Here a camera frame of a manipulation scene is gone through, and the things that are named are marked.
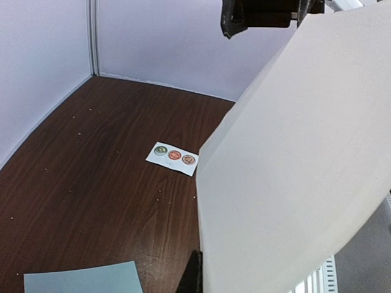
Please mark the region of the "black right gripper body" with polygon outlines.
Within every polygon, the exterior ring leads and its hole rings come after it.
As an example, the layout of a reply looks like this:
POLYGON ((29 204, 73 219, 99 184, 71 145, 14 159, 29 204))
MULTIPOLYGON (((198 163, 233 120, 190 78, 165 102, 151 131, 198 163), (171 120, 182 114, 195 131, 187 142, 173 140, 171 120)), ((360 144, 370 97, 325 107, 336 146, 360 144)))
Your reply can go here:
POLYGON ((239 19, 246 27, 288 28, 299 26, 308 14, 323 14, 322 0, 244 0, 238 1, 239 19))

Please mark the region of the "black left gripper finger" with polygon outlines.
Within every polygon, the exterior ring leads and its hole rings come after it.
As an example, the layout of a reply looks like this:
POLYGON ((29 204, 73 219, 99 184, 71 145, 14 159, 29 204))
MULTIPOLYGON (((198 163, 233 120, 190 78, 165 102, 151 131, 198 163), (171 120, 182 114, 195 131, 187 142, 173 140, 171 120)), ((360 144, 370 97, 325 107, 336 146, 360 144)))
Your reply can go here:
POLYGON ((175 292, 203 292, 203 255, 199 249, 192 251, 175 292))

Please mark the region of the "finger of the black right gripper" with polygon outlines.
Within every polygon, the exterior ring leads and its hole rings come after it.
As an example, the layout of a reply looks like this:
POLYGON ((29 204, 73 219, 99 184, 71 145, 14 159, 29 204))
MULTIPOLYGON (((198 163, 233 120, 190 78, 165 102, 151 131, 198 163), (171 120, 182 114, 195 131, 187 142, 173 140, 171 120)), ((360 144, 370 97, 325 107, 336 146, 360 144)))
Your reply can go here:
POLYGON ((231 39, 234 35, 247 30, 243 2, 240 0, 223 0, 221 10, 221 30, 231 39))

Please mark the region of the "beige ornate letter paper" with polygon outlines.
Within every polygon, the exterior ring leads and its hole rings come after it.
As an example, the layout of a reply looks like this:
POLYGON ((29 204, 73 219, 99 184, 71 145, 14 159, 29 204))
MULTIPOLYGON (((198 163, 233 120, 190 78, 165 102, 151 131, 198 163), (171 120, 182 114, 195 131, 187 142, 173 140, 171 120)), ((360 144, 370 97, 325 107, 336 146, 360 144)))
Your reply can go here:
POLYGON ((205 292, 289 292, 390 190, 390 2, 308 15, 199 151, 205 292))

